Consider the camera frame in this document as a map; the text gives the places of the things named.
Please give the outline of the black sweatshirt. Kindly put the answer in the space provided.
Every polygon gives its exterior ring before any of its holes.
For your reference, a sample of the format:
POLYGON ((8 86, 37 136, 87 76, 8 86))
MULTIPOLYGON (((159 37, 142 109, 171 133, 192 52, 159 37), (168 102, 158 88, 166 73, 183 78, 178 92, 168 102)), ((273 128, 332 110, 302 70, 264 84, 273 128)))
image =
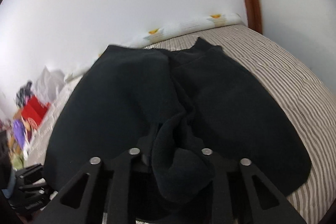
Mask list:
POLYGON ((57 192, 92 157, 107 161, 139 148, 129 189, 136 221, 210 223, 215 169, 204 148, 250 159, 286 199, 309 176, 308 152, 279 104, 202 38, 181 51, 109 46, 81 81, 47 147, 45 176, 57 192), (80 163, 89 147, 84 131, 103 126, 130 143, 121 141, 115 155, 93 144, 80 163))

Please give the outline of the white patterned pillow roll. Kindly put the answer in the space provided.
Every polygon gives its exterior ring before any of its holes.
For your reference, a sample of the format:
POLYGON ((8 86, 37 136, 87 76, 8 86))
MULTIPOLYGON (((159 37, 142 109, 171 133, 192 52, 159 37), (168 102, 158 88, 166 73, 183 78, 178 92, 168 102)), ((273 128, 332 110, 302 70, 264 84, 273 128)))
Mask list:
POLYGON ((192 44, 198 32, 214 28, 244 24, 238 14, 213 14, 181 23, 164 25, 117 43, 116 46, 135 49, 165 49, 179 51, 192 44))

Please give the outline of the striped quilted mattress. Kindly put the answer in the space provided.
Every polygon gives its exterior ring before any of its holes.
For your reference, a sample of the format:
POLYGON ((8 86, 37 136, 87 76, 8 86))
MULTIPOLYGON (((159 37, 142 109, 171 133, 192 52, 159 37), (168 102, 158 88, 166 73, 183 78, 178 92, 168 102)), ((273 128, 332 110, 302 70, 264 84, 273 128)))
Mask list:
MULTIPOLYGON (((335 96, 301 61, 265 36, 242 25, 226 26, 193 34, 163 40, 146 46, 144 49, 184 50, 193 46, 197 36, 210 44, 221 46, 223 51, 233 57, 260 80, 271 96, 280 104, 294 125, 312 160, 312 169, 307 182, 289 195, 289 201, 307 223, 319 223, 335 201, 335 96)), ((81 77, 70 81, 50 105, 43 118, 35 139, 29 150, 25 166, 44 164, 50 137, 61 115, 68 118, 63 109, 74 99, 81 77)), ((89 147, 84 149, 87 159, 89 148, 98 145, 98 152, 116 154, 127 141, 119 133, 108 133, 108 127, 95 134, 93 129, 84 131, 89 147), (103 137, 117 137, 109 141, 103 137)))

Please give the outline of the white Miniso plastic bag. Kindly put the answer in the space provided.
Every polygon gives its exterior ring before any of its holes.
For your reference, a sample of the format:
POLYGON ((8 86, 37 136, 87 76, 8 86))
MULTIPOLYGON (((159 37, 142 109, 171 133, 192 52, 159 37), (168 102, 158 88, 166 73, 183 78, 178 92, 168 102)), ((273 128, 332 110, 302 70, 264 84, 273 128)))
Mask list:
POLYGON ((47 67, 44 67, 32 85, 33 94, 39 102, 46 105, 56 100, 56 97, 64 88, 64 76, 65 74, 61 70, 49 71, 47 67))

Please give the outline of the red paper shopping bag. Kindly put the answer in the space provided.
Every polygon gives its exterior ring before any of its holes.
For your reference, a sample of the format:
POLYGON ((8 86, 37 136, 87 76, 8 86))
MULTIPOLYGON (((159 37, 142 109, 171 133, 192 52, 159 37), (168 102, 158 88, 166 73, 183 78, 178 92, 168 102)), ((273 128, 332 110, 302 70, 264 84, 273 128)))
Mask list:
POLYGON ((36 96, 32 96, 28 101, 27 104, 24 106, 21 115, 25 121, 28 121, 29 124, 34 128, 37 129, 42 120, 49 110, 50 103, 46 105, 42 104, 36 96))

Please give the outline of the dark plaid cloth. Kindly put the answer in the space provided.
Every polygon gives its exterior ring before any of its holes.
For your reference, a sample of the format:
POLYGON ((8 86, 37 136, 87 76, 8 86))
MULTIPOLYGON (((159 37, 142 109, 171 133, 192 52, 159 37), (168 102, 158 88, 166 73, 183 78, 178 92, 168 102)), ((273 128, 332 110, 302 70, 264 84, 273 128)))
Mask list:
POLYGON ((20 87, 15 96, 15 104, 18 108, 25 107, 30 98, 34 95, 31 88, 33 82, 28 80, 27 83, 20 87))

